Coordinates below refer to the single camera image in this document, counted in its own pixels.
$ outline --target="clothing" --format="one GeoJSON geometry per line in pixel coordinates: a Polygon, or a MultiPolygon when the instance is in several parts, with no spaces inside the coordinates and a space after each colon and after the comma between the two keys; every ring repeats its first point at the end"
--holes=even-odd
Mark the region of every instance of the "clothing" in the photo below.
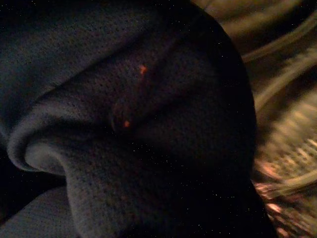
{"type": "Polygon", "coordinates": [[[250,181],[246,71],[191,3],[57,5],[4,30],[0,80],[10,160],[67,184],[0,237],[275,236],[250,181]]]}

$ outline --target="dark fabric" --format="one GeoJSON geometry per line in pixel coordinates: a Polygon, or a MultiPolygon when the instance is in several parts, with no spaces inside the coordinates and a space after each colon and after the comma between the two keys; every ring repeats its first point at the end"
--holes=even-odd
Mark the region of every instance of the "dark fabric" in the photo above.
{"type": "Polygon", "coordinates": [[[0,84],[3,147],[65,176],[79,237],[275,236],[250,181],[247,74],[194,5],[55,7],[3,31],[0,84]]]}

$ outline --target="black mesh fabric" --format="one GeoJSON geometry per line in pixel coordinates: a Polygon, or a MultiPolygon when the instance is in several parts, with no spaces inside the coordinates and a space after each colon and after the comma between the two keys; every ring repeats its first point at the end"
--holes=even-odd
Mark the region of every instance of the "black mesh fabric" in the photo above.
{"type": "MultiPolygon", "coordinates": [[[[22,170],[65,177],[79,237],[275,236],[250,182],[256,119],[243,63],[194,5],[52,8],[3,31],[0,84],[3,147],[22,170]]],[[[71,230],[57,228],[70,218],[54,206],[44,215],[54,227],[38,229],[71,230]]],[[[8,227],[23,214],[1,237],[15,237],[8,227]]]]}

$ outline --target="textured cloth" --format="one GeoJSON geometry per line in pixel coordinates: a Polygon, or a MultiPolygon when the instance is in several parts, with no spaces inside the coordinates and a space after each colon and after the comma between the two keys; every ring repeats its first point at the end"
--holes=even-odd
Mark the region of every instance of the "textured cloth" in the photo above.
{"type": "Polygon", "coordinates": [[[198,7],[55,7],[3,31],[0,85],[3,147],[20,169],[65,176],[79,237],[275,236],[250,182],[247,74],[198,7]]]}

